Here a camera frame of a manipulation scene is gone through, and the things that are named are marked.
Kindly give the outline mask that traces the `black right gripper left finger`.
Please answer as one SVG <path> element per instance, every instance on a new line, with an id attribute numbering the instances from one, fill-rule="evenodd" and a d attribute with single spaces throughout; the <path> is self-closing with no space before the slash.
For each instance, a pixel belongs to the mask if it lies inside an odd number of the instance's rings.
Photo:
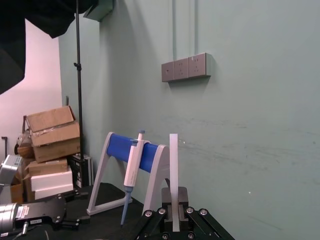
<path id="1" fill-rule="evenodd" d="M 173 212 L 169 187 L 161 190 L 161 207 L 146 210 L 139 219 L 136 230 L 137 240 L 172 240 Z"/>

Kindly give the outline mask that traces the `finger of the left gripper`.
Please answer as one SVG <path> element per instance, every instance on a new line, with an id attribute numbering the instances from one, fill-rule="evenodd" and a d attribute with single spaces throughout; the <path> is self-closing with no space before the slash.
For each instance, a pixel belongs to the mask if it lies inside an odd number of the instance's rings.
<path id="1" fill-rule="evenodd" d="M 80 225 L 89 224 L 91 217 L 81 216 L 79 218 L 67 218 L 64 217 L 63 219 L 55 220 L 52 224 L 53 230 L 78 230 Z"/>
<path id="2" fill-rule="evenodd" d="M 86 200 L 88 196 L 88 192 L 79 192 L 78 190 L 71 190 L 64 193 L 64 199 L 66 202 L 74 200 Z"/>

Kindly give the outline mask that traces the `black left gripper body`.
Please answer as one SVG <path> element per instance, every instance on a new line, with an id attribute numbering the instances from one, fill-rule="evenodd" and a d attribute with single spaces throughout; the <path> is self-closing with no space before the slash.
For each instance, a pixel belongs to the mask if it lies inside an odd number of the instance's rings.
<path id="1" fill-rule="evenodd" d="M 60 224 L 66 214 L 67 202 L 62 196 L 39 202 L 19 204 L 14 215 L 14 226 Z"/>

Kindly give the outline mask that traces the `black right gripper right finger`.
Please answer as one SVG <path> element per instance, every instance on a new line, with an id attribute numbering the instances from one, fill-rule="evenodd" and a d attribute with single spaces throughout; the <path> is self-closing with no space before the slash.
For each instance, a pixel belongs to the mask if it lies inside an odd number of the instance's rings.
<path id="1" fill-rule="evenodd" d="M 234 237 L 206 208 L 196 210 L 189 204 L 186 187 L 178 188 L 179 240 L 233 240 Z"/>

